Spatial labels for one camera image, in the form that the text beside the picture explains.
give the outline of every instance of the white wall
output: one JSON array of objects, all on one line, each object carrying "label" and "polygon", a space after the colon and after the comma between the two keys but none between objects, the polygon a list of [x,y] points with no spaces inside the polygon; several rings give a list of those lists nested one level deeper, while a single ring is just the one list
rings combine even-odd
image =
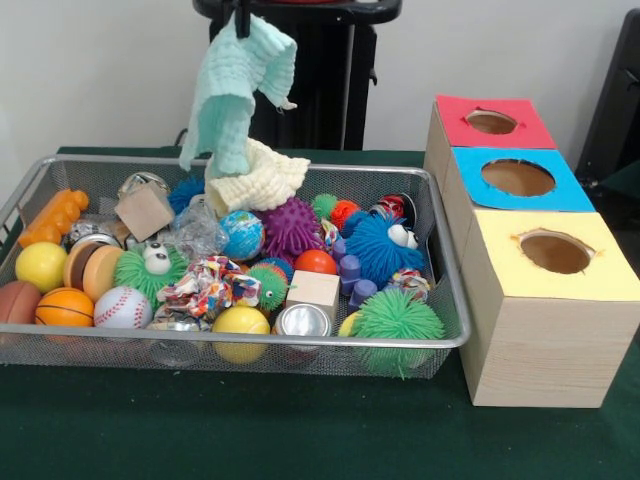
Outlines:
[{"label": "white wall", "polygon": [[[366,147],[423,149],[436,93],[534,99],[577,161],[633,0],[405,0],[379,27]],[[208,22],[189,0],[0,0],[0,201],[60,145],[186,125]]]},{"label": "white wall", "polygon": [[624,15],[634,0],[405,0],[378,27],[378,87],[365,142],[424,149],[437,93],[526,97],[569,163],[580,157]]}]

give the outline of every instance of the orange ball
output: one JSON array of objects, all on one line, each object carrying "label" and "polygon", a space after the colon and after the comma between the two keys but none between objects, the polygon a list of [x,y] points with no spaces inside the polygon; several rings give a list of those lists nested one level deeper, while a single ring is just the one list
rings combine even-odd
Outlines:
[{"label": "orange ball", "polygon": [[36,308],[36,323],[51,327],[93,326],[93,302],[75,288],[57,288],[47,293]]},{"label": "orange ball", "polygon": [[360,210],[360,207],[352,201],[340,200],[336,203],[336,206],[333,207],[333,210],[331,210],[331,223],[338,227],[338,230],[342,231],[347,219],[358,210]]},{"label": "orange ball", "polygon": [[322,250],[307,250],[298,257],[294,268],[306,272],[326,273],[327,275],[338,274],[335,260]]}]

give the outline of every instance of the washcloth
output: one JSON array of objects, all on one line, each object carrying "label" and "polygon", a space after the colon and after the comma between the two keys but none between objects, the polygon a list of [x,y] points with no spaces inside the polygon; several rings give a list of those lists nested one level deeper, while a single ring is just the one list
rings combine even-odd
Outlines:
[{"label": "washcloth", "polygon": [[[237,177],[213,178],[205,183],[209,206],[218,218],[236,210],[273,210],[293,197],[302,186],[310,161],[274,152],[249,138],[245,144],[249,172]],[[217,163],[209,160],[205,178]]]},{"label": "washcloth", "polygon": [[239,39],[235,18],[214,38],[196,85],[189,131],[180,166],[212,152],[213,177],[249,173],[245,145],[255,110],[253,92],[260,90],[276,107],[289,110],[297,45],[273,25],[251,15],[251,34]]}]

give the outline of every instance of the red box top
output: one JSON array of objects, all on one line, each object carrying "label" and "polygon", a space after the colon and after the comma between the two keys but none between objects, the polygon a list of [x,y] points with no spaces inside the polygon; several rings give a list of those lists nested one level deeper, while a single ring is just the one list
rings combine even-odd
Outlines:
[{"label": "red box top", "polygon": [[437,95],[436,104],[452,147],[557,148],[529,100]]}]

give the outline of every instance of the metal basket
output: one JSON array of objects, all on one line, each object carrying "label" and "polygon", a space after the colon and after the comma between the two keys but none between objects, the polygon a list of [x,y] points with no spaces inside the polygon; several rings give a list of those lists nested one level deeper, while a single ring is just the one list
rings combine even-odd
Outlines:
[{"label": "metal basket", "polygon": [[[177,160],[58,155],[35,164],[0,210],[2,265],[0,284],[14,280],[21,247],[16,237],[59,190],[80,189],[91,198],[88,214],[102,215],[115,204],[118,187],[138,171],[149,171],[176,185],[184,178]],[[194,174],[202,175],[204,161],[196,161]],[[460,277],[453,257],[449,230],[435,180],[425,171],[395,167],[313,165],[298,196],[310,200],[318,193],[333,193],[360,205],[372,205],[381,195],[408,193],[417,206],[416,234],[430,262],[426,275],[435,288],[429,304],[445,326],[441,340],[293,337],[150,330],[61,328],[40,325],[0,325],[0,362],[29,365],[64,365],[128,368],[180,368],[250,372],[291,372],[321,375],[380,375],[361,362],[362,349],[415,349],[410,375],[431,378],[452,348],[466,342],[470,323]],[[335,329],[346,317],[341,299]],[[250,364],[229,363],[217,347],[233,344],[241,353],[264,348]],[[317,345],[318,355],[300,363],[291,361],[292,346]],[[394,375],[386,372],[383,375]]]}]

